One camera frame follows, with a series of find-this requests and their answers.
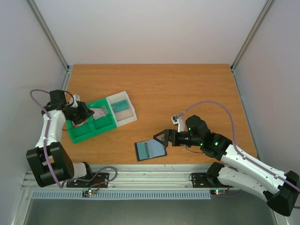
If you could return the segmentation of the grey card in tray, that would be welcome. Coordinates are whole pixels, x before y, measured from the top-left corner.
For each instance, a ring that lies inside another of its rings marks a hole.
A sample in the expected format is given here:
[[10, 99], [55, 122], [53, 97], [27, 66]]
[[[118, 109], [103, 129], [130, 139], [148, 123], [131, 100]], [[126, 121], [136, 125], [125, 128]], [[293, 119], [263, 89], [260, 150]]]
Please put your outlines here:
[[104, 114], [105, 116], [107, 116], [107, 115], [109, 114], [109, 110], [108, 110], [108, 108], [107, 108], [106, 106], [103, 106], [101, 109], [102, 109], [103, 114]]

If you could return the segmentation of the green plastic tray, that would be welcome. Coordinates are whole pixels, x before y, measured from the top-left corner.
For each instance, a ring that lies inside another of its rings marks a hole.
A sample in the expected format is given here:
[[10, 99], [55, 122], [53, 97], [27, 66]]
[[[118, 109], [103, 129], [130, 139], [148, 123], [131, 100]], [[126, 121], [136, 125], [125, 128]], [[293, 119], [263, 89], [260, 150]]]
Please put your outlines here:
[[109, 108], [108, 101], [106, 98], [87, 103], [89, 109], [100, 109], [105, 106], [108, 110], [108, 115], [94, 119], [92, 116], [87, 119], [87, 121], [79, 126], [74, 128], [74, 125], [71, 121], [66, 121], [66, 126], [68, 129], [68, 134], [74, 144], [85, 141], [89, 138], [107, 132], [109, 130], [115, 129], [117, 127], [113, 113]]

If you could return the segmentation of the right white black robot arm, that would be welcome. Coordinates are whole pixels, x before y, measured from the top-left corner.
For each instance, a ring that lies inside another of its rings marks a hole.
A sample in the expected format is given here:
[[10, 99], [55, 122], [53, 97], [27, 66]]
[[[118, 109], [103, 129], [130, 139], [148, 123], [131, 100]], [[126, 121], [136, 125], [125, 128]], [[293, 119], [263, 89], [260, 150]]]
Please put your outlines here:
[[177, 130], [165, 129], [153, 136], [167, 147], [197, 146], [217, 161], [206, 172], [213, 186], [220, 183], [248, 192], [262, 199], [276, 213], [290, 216], [300, 194], [300, 177], [294, 171], [284, 172], [249, 155], [227, 137], [211, 132], [205, 121], [193, 115], [183, 121], [173, 116]]

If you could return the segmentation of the right small circuit board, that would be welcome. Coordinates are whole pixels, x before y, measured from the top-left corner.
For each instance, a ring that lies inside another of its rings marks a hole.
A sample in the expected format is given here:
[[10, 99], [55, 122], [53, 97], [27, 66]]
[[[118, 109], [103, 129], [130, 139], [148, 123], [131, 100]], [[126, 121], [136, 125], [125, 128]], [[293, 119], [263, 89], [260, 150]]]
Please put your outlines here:
[[227, 190], [220, 190], [220, 189], [215, 189], [215, 190], [211, 190], [210, 194], [211, 195], [225, 195], [228, 191]]

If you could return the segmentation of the left small circuit board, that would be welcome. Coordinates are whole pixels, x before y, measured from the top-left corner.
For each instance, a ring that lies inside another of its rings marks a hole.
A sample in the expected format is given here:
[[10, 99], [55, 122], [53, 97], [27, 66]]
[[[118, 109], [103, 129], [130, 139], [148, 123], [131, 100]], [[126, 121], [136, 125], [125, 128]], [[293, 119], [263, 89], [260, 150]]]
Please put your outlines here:
[[82, 191], [82, 197], [91, 197], [92, 195], [95, 195], [97, 193], [97, 190], [87, 190], [87, 191]]

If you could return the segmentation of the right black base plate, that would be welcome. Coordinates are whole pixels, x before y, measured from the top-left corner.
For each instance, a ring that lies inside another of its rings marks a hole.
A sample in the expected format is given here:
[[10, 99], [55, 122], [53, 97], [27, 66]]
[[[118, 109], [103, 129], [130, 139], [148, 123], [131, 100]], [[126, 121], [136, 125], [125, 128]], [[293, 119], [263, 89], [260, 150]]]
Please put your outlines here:
[[188, 180], [192, 182], [193, 188], [215, 188], [216, 185], [209, 182], [207, 174], [204, 172], [194, 172], [188, 176]]

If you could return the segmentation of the white pink patterned card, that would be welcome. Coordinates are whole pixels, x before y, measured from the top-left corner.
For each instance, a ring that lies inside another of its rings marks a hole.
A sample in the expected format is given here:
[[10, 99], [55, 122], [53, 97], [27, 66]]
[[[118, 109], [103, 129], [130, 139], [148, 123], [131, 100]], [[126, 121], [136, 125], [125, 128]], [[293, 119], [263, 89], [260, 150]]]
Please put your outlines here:
[[92, 115], [93, 119], [97, 120], [101, 117], [105, 117], [101, 108], [91, 108], [91, 110], [94, 112]]

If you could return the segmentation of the small circuit board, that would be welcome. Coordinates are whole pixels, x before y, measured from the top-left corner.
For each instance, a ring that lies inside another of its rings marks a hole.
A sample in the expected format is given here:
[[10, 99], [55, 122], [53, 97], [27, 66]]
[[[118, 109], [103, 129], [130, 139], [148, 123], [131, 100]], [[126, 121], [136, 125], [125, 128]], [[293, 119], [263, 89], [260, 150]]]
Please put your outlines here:
[[210, 194], [211, 195], [225, 195], [228, 191], [227, 190], [220, 190], [220, 189], [215, 189], [215, 190], [211, 190]]
[[95, 195], [97, 193], [97, 190], [87, 190], [87, 191], [82, 191], [82, 197], [91, 197], [92, 195]]

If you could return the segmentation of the white plastic tray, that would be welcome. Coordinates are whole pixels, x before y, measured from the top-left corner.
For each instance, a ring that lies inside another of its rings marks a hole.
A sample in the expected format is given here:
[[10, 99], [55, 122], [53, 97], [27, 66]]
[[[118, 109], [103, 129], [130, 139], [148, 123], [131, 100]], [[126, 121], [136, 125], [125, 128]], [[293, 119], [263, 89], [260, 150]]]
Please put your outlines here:
[[117, 127], [137, 120], [135, 109], [126, 91], [106, 97]]

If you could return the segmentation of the right aluminium frame post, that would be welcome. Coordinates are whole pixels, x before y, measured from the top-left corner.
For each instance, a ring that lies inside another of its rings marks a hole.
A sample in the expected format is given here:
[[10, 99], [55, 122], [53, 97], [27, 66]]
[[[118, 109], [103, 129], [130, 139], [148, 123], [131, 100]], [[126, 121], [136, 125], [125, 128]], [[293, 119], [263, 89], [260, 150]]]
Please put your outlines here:
[[249, 47], [250, 43], [252, 42], [253, 38], [255, 37], [257, 31], [259, 30], [261, 24], [263, 23], [265, 17], [267, 16], [268, 12], [270, 11], [272, 5], [274, 4], [274, 0], [266, 0], [261, 11], [259, 12], [253, 26], [251, 27], [245, 41], [243, 42], [237, 56], [235, 57], [232, 65], [230, 66], [232, 73], [234, 73], [235, 68], [237, 67], [238, 63], [240, 62], [241, 58], [243, 57], [244, 53], [246, 52], [247, 48]]

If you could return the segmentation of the aluminium frame post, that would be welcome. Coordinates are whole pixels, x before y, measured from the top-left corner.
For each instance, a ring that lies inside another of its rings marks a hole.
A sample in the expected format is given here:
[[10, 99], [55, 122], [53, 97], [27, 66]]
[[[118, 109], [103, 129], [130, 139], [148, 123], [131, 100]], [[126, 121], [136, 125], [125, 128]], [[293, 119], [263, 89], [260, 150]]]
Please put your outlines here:
[[240, 62], [241, 58], [243, 57], [244, 53], [246, 52], [247, 48], [249, 47], [250, 43], [252, 42], [253, 38], [255, 37], [257, 31], [259, 30], [261, 24], [263, 23], [265, 17], [267, 16], [268, 12], [270, 11], [272, 5], [274, 4], [274, 0], [266, 0], [261, 11], [259, 12], [253, 26], [251, 27], [245, 41], [243, 42], [237, 56], [235, 57], [232, 65], [230, 66], [232, 73], [234, 73], [235, 68], [237, 67], [238, 63]]
[[58, 56], [62, 66], [64, 67], [65, 71], [67, 72], [69, 69], [69, 65], [65, 59], [65, 57], [63, 56], [57, 42], [55, 41], [48, 25], [46, 24], [46, 21], [44, 19], [44, 17], [42, 16], [36, 2], [34, 0], [26, 0], [26, 2], [28, 3], [29, 7], [31, 8], [35, 18], [37, 19], [38, 23], [40, 24], [43, 32], [45, 33], [48, 41], [50, 42], [51, 46], [53, 47], [56, 55]]

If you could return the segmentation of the red white card in tray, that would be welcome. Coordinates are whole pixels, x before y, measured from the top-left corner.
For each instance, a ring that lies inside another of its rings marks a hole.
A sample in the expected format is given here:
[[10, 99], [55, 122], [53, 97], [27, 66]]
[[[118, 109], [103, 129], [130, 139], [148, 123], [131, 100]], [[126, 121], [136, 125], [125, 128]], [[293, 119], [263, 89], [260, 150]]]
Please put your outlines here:
[[74, 124], [74, 128], [79, 128], [80, 126], [83, 126], [84, 124], [86, 124], [87, 123], [87, 121], [83, 121], [82, 123], [80, 123], [80, 124]]

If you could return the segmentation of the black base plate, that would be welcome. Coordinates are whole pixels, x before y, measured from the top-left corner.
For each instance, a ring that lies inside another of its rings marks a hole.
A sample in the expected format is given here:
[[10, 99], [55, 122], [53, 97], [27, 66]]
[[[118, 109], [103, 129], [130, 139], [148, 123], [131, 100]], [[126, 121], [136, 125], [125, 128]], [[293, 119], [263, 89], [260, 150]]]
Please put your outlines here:
[[207, 174], [204, 172], [194, 172], [188, 176], [188, 180], [192, 182], [193, 188], [215, 188], [216, 185], [209, 182]]
[[92, 181], [83, 181], [83, 180], [74, 180], [74, 181], [68, 181], [66, 186], [68, 188], [89, 188], [92, 186], [92, 188], [107, 188], [108, 181], [110, 178], [110, 174], [107, 172], [100, 172]]

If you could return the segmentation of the dark blue card holder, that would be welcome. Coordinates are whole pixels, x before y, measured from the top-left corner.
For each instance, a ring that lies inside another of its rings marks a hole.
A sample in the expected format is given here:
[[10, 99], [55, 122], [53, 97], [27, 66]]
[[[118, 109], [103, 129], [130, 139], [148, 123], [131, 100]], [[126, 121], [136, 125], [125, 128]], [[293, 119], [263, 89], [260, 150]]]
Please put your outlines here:
[[167, 156], [166, 147], [154, 139], [134, 143], [137, 161]]

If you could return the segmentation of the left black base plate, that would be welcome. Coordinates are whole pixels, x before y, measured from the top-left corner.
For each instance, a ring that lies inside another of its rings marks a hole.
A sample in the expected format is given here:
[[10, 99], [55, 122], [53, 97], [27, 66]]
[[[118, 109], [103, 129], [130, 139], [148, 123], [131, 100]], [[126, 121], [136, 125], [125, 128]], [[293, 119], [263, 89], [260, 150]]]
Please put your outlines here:
[[92, 186], [92, 188], [107, 188], [108, 181], [110, 178], [110, 174], [107, 172], [100, 172], [92, 181], [83, 181], [83, 180], [74, 180], [74, 181], [68, 181], [66, 186], [68, 188], [89, 188]]

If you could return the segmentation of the left aluminium frame post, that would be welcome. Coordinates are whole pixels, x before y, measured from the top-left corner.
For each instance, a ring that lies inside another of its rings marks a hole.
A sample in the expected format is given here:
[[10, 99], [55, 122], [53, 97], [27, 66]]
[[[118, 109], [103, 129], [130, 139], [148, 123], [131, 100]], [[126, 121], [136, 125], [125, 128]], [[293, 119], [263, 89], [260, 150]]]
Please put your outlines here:
[[44, 19], [44, 17], [42, 16], [36, 2], [34, 0], [26, 0], [26, 2], [28, 3], [29, 7], [31, 8], [35, 18], [37, 19], [38, 23], [40, 24], [43, 32], [45, 33], [48, 41], [50, 42], [51, 46], [53, 47], [56, 55], [58, 56], [62, 66], [64, 67], [65, 71], [67, 72], [69, 69], [69, 65], [65, 59], [65, 57], [63, 56], [57, 42], [55, 41], [48, 25], [46, 24], [46, 21]]

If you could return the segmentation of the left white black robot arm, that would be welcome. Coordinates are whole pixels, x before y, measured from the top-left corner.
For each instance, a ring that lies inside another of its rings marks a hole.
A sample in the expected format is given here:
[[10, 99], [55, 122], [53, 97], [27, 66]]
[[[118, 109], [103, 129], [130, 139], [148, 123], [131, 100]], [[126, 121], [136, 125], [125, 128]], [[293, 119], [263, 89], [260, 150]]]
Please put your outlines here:
[[80, 101], [77, 95], [66, 100], [67, 91], [48, 92], [50, 101], [42, 106], [43, 127], [35, 148], [26, 152], [26, 158], [40, 187], [56, 184], [63, 188], [66, 181], [78, 180], [84, 187], [94, 182], [94, 174], [86, 162], [73, 163], [61, 144], [64, 124], [67, 120], [78, 125], [94, 112]]

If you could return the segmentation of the aluminium front rail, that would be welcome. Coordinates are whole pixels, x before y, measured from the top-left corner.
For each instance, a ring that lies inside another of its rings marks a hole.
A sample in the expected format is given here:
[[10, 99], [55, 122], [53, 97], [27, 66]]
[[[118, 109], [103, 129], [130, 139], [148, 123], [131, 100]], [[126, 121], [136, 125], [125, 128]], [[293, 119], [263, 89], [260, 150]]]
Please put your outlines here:
[[[192, 182], [188, 179], [191, 173], [205, 173], [210, 164], [143, 164], [112, 165], [118, 171], [115, 180], [107, 188], [100, 190], [191, 190]], [[39, 187], [32, 171], [27, 171], [21, 190], [88, 190], [86, 187], [59, 188], [57, 185]]]

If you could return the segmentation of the teal card in white tray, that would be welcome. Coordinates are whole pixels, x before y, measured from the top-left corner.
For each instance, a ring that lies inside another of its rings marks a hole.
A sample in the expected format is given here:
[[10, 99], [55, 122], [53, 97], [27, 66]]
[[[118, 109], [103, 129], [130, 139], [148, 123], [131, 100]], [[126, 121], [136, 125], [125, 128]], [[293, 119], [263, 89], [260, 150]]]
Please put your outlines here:
[[112, 107], [112, 110], [114, 113], [118, 113], [118, 112], [129, 109], [128, 102], [126, 99], [112, 103], [111, 107]]

